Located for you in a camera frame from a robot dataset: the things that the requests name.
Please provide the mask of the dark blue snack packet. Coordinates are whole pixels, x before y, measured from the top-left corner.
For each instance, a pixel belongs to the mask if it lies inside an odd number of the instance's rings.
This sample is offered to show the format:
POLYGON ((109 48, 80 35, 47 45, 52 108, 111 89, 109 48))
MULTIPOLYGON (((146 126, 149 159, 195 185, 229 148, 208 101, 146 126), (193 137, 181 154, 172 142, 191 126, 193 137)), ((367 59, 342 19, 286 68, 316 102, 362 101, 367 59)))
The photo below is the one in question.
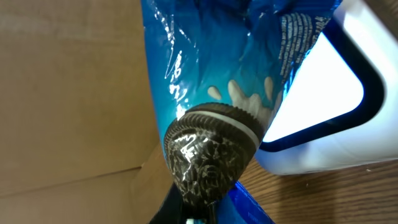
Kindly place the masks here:
POLYGON ((239 183, 336 0, 144 0, 166 166, 193 223, 270 223, 239 183))

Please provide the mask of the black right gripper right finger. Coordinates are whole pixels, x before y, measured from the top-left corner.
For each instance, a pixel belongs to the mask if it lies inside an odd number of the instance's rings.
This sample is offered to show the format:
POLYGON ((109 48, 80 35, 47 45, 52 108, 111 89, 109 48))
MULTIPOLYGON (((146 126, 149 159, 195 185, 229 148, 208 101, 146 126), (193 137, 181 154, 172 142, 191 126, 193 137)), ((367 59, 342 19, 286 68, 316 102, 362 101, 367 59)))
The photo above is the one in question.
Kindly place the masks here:
POLYGON ((217 224, 218 202, 213 202, 208 206, 208 224, 217 224))

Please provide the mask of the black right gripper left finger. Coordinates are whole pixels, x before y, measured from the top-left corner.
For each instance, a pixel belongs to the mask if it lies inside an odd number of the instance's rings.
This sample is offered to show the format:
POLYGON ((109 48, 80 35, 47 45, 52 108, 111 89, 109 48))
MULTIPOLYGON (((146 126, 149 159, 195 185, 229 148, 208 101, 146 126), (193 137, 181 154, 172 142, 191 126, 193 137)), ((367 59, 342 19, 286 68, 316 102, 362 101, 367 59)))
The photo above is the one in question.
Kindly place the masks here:
POLYGON ((149 224, 193 224, 191 210, 183 201, 182 194, 175 184, 172 184, 149 224))

